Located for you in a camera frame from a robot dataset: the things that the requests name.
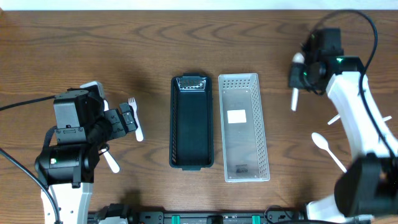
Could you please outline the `white plastic spoon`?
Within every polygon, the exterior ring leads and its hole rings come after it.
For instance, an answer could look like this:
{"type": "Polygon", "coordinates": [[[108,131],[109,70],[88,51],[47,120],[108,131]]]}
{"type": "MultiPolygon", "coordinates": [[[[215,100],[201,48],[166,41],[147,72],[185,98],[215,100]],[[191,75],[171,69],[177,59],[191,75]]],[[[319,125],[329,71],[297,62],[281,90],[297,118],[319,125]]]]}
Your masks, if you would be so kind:
{"type": "Polygon", "coordinates": [[[392,119],[392,116],[386,116],[386,117],[384,117],[382,120],[383,120],[384,122],[386,122],[386,121],[389,121],[390,119],[392,119]]]}
{"type": "Polygon", "coordinates": [[[329,143],[328,141],[319,133],[312,133],[311,134],[312,140],[314,144],[319,147],[320,149],[323,149],[326,151],[330,157],[333,159],[333,161],[336,163],[336,165],[344,172],[346,173],[346,167],[341,163],[341,161],[332,153],[332,151],[329,148],[329,143]]]}
{"type": "MultiPolygon", "coordinates": [[[[292,59],[293,63],[301,63],[304,64],[304,56],[297,52],[292,59]]],[[[297,103],[298,103],[298,98],[299,98],[299,89],[298,88],[293,88],[292,90],[292,100],[291,100],[291,110],[296,111],[297,109],[297,103]]]]}

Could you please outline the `white plastic spoon diagonal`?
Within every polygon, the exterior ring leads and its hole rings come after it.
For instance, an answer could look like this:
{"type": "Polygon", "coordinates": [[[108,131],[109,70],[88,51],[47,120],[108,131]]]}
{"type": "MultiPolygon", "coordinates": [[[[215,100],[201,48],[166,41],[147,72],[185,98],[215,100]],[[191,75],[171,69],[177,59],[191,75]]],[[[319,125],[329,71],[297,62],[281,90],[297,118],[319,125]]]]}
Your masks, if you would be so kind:
{"type": "Polygon", "coordinates": [[[329,122],[327,122],[328,125],[333,124],[335,121],[338,121],[340,119],[340,115],[336,115],[335,117],[333,117],[331,120],[329,120],[329,122]]]}

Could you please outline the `white plastic utensil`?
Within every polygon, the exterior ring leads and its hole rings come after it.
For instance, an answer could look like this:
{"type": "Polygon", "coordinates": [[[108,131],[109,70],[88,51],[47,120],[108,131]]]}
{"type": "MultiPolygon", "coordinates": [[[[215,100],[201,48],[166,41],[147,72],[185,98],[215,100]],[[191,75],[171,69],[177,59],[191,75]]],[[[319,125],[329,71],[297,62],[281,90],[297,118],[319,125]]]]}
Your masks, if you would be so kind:
{"type": "Polygon", "coordinates": [[[103,100],[103,104],[104,104],[104,111],[109,110],[109,103],[107,100],[103,100]]]}

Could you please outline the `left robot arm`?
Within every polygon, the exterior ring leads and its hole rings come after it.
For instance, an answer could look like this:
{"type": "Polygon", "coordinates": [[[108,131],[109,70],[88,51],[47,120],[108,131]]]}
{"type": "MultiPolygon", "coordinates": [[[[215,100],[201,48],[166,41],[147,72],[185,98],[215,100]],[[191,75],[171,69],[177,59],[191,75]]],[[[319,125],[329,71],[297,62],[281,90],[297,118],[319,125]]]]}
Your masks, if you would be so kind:
{"type": "Polygon", "coordinates": [[[133,108],[121,103],[106,110],[92,88],[70,89],[55,96],[57,125],[47,131],[35,160],[39,180],[55,201],[61,223],[86,223],[95,167],[109,150],[108,141],[137,129],[133,108]]]}

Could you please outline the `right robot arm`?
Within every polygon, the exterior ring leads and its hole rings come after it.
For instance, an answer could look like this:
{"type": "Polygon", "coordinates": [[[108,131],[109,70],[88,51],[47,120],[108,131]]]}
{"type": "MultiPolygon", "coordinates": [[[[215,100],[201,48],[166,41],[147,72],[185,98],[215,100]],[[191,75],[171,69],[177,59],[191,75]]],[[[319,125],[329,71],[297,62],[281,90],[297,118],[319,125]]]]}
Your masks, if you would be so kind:
{"type": "Polygon", "coordinates": [[[339,28],[315,29],[294,55],[289,74],[296,110],[299,90],[326,94],[349,141],[352,164],[332,195],[306,206],[312,222],[353,223],[397,214],[397,139],[372,97],[365,67],[346,56],[339,28]]]}

